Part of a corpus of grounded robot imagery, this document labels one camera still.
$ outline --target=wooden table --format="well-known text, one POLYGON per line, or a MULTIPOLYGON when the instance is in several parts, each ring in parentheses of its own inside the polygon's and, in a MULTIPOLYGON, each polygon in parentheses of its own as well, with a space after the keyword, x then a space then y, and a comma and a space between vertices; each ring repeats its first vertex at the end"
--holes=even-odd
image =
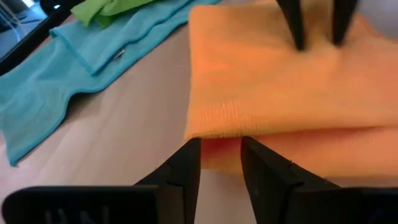
MULTIPOLYGON (((362 10, 398 37, 396 0, 365 0, 362 10)), ((183 27, 105 91, 72 100, 62 125, 17 167, 0 137, 0 202, 31 185, 133 185, 153 171, 183 143, 189 55, 183 27)), ((203 170, 196 223, 255 223, 242 180, 203 170)))

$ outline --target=orange towel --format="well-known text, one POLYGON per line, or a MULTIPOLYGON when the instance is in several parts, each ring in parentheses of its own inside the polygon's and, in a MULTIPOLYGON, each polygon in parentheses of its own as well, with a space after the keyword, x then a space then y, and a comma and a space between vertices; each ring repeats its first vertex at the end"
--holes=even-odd
POLYGON ((336 48, 328 2, 303 2, 305 52, 274 0, 193 9, 185 138, 209 139, 203 168, 240 173, 238 137, 256 136, 331 180, 398 178, 398 44, 357 15, 336 48))

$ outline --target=towel tag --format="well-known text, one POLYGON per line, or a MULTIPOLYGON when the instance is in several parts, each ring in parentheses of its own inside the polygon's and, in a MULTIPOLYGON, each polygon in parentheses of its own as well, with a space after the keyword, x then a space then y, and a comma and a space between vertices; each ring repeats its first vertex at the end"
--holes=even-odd
POLYGON ((121 49, 120 51, 118 51, 118 52, 113 56, 113 59, 112 59, 112 60, 118 59, 119 57, 121 57, 121 56, 123 55, 123 53, 124 53, 124 49, 121 49))

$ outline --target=folded orange towel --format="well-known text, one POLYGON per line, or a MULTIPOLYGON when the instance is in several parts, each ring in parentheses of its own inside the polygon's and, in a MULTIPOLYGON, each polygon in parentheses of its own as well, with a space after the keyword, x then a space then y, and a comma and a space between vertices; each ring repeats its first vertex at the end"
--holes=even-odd
POLYGON ((185 137, 218 139, 204 168, 240 172, 236 138, 257 136, 329 179, 398 176, 398 44, 357 15, 336 48, 327 2, 303 2, 305 52, 276 1, 193 9, 185 137))

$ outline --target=light wood tabletop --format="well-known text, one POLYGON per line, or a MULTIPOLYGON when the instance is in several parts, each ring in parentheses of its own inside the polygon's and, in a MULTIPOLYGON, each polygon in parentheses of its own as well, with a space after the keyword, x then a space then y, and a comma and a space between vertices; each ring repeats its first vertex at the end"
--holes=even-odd
MULTIPOLYGON (((398 1, 363 3, 381 32, 398 38, 398 1)), ((0 202, 32 185, 135 184, 182 146, 189 91, 182 27, 104 91, 73 98, 61 126, 17 167, 10 167, 0 136, 0 202)), ((255 223, 243 181, 203 170, 196 223, 255 223)))

